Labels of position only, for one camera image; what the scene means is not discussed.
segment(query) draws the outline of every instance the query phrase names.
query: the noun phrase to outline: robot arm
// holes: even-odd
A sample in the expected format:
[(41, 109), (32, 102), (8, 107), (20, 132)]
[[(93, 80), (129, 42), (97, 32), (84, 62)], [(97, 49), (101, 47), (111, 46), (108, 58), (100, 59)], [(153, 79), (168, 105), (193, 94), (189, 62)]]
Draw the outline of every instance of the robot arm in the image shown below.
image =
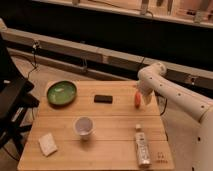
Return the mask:
[(139, 91), (146, 98), (155, 90), (201, 122), (205, 113), (213, 106), (213, 100), (166, 80), (162, 77), (165, 74), (166, 67), (160, 62), (141, 69), (138, 72)]
[(213, 170), (213, 100), (166, 80), (162, 77), (165, 74), (166, 67), (160, 62), (141, 69), (138, 89), (143, 98), (148, 98), (153, 90), (157, 91), (201, 124), (192, 170)]

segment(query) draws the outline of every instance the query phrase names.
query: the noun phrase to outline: green plate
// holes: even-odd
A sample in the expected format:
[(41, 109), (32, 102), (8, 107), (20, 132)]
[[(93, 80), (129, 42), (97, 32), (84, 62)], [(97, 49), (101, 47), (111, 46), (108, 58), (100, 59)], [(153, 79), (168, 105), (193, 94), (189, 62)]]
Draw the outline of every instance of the green plate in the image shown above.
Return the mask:
[(71, 103), (77, 94), (77, 88), (74, 83), (69, 81), (60, 81), (53, 84), (47, 91), (47, 99), (50, 104), (63, 106)]

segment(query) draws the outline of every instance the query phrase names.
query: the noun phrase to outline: wood grain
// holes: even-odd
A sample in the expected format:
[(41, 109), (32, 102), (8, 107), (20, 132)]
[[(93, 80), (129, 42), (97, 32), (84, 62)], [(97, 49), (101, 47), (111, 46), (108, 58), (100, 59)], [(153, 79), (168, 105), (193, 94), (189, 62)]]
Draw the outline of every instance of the wood grain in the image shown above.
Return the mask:
[[(77, 98), (65, 107), (49, 105), (46, 92), (18, 165), (19, 171), (35, 170), (140, 170), (135, 149), (135, 125), (145, 132), (152, 165), (149, 170), (171, 171), (174, 164), (153, 94), (148, 106), (134, 106), (135, 81), (75, 81)], [(112, 95), (112, 104), (94, 103), (95, 94)], [(88, 116), (94, 128), (89, 141), (82, 142), (73, 125)], [(52, 133), (58, 151), (42, 155), (38, 139)]]
[[(78, 117), (38, 117), (33, 124), (28, 140), (51, 132), (56, 140), (79, 140), (74, 131)], [(148, 140), (165, 140), (166, 135), (160, 117), (90, 117), (93, 120), (92, 141), (130, 141), (134, 140), (135, 125), (141, 124)]]

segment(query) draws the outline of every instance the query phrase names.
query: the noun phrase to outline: chair armrest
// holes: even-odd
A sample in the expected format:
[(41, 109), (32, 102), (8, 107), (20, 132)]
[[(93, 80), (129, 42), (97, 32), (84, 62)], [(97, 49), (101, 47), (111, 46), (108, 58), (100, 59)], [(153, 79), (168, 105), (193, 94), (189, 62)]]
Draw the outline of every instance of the chair armrest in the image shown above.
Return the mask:
[(28, 80), (19, 77), (11, 82), (0, 92), (0, 121), (10, 120), (18, 109), (21, 96), (25, 93)]

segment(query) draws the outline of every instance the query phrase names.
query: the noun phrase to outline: white cup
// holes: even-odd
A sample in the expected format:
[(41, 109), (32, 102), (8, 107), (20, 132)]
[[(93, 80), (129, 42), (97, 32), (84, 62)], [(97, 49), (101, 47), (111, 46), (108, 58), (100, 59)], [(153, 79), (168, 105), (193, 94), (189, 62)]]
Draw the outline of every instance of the white cup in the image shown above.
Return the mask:
[(76, 120), (74, 129), (82, 140), (88, 140), (93, 129), (93, 122), (88, 117), (80, 117)]

